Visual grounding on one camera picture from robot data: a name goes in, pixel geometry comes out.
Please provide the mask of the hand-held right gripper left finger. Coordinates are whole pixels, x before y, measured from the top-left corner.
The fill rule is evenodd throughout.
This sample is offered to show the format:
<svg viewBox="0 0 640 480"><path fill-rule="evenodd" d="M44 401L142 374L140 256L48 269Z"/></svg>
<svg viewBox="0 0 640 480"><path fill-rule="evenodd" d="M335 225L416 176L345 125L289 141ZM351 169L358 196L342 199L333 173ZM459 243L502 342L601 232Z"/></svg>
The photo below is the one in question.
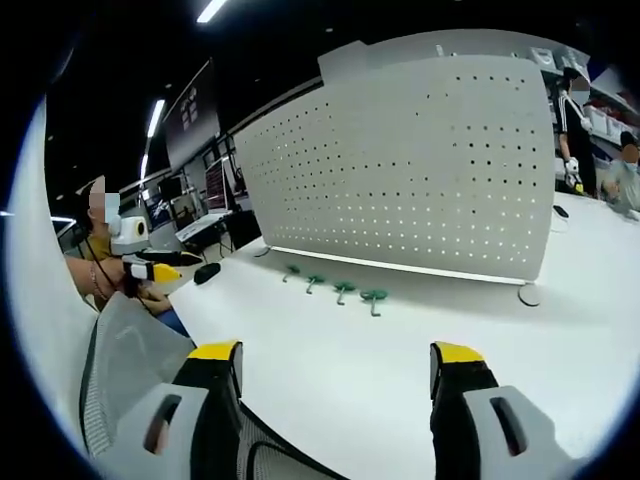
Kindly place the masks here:
<svg viewBox="0 0 640 480"><path fill-rule="evenodd" d="M117 427L114 479L235 479L243 344L207 344L170 384L148 392Z"/></svg>

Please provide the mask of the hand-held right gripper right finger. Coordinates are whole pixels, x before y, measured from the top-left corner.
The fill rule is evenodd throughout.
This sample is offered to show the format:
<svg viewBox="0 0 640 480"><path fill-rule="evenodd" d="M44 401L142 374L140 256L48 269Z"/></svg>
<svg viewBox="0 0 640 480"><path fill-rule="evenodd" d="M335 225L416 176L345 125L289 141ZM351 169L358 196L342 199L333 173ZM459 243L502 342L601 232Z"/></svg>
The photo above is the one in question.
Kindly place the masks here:
<svg viewBox="0 0 640 480"><path fill-rule="evenodd" d="M470 347L430 345L430 429L437 479L565 479L569 455L554 422L501 386Z"/></svg>

